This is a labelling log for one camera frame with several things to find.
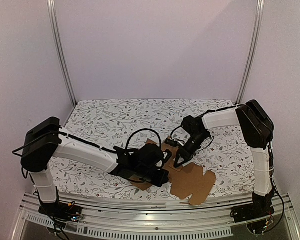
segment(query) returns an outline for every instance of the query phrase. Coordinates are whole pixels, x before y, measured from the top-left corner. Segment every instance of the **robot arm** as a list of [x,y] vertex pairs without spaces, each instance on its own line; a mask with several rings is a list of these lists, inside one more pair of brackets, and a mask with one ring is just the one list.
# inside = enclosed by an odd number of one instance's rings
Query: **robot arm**
[[253,203],[234,207],[231,216],[237,223],[264,217],[268,213],[273,214],[271,200],[275,194],[272,182],[274,124],[256,100],[240,106],[209,110],[198,117],[185,117],[181,127],[190,134],[188,141],[181,145],[177,141],[166,140],[167,144],[179,145],[174,167],[191,161],[203,141],[211,138],[208,130],[227,126],[241,127],[244,140],[252,152],[255,173]]
[[12,153],[22,149],[21,165],[29,172],[38,191],[39,212],[64,222],[76,219],[72,216],[79,216],[81,208],[59,202],[49,168],[52,157],[88,164],[124,179],[135,176],[140,179],[139,183],[148,182],[158,187],[169,181],[169,172],[157,166],[163,166],[170,159],[172,153],[169,150],[164,154],[155,144],[146,144],[141,149],[108,149],[71,135],[60,127],[56,117],[50,117],[31,129],[26,134],[25,145]]

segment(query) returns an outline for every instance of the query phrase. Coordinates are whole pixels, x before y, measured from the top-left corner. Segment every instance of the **lavender wall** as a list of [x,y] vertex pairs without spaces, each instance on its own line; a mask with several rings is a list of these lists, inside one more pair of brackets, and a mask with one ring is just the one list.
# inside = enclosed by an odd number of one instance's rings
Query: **lavender wall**
[[0,240],[9,239],[29,179],[11,151],[50,116],[72,106],[53,41],[47,1],[0,0]]
[[274,122],[275,177],[300,222],[300,0],[265,2],[249,99]]
[[235,100],[256,0],[58,0],[79,100]]

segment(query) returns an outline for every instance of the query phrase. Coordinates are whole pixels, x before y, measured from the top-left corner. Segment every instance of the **cardboard piece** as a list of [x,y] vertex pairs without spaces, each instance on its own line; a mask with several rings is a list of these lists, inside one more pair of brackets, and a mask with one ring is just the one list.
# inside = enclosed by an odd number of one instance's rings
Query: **cardboard piece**
[[[157,144],[149,139],[146,143]],[[174,168],[174,159],[176,158],[178,148],[163,143],[162,150],[165,151],[166,149],[169,149],[172,152],[172,157],[163,167],[163,169],[169,171],[169,182],[172,184],[170,193],[177,196],[181,200],[184,200],[188,196],[192,195],[189,200],[190,205],[202,204],[207,199],[216,182],[216,175],[212,171],[207,171],[205,175],[203,175],[204,168],[196,165],[193,162],[187,166]],[[135,181],[138,180],[137,178],[133,177],[131,179]],[[131,182],[131,184],[142,191],[152,186],[152,184],[147,182]]]

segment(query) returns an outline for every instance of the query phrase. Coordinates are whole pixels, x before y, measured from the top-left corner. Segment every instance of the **table surface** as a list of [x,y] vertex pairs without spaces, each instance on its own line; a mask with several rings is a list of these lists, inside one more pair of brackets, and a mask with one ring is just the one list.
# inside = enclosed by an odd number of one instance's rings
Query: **table surface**
[[[141,128],[151,128],[160,134],[161,139],[165,139],[184,117],[196,117],[209,109],[232,105],[229,100],[85,100],[78,103],[65,128],[104,147],[123,147],[128,137]],[[252,192],[254,163],[240,127],[215,128],[211,135],[214,136],[212,144],[199,151],[192,160],[203,166],[204,172],[211,170],[216,175],[209,198]],[[182,140],[189,138],[182,129],[177,130],[174,137]],[[158,141],[153,133],[141,132],[132,139],[129,147],[140,148],[148,138]],[[206,140],[202,149],[209,143]],[[50,167],[55,185],[64,193],[141,201],[178,199],[170,194],[171,183],[141,191],[127,180],[72,160],[54,158],[50,161]]]

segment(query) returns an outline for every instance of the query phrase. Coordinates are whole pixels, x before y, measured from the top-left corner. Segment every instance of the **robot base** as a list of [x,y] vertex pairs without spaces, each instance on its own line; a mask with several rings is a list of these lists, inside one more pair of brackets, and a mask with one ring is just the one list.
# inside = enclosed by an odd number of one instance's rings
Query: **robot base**
[[53,203],[44,203],[38,196],[40,202],[39,213],[47,215],[49,218],[57,222],[57,224],[64,228],[66,222],[78,222],[82,218],[82,207],[75,205],[75,202],[69,204],[59,201],[59,192],[56,190],[57,198]]
[[[260,196],[253,193],[253,203],[233,207],[230,217],[234,219],[235,223],[240,223],[272,215],[275,213],[275,209],[271,201],[274,195],[274,189],[272,189],[271,192],[266,196]],[[266,219],[247,223],[247,228],[249,229],[249,231],[256,235],[263,234],[263,232],[265,231],[265,226],[267,226]]]

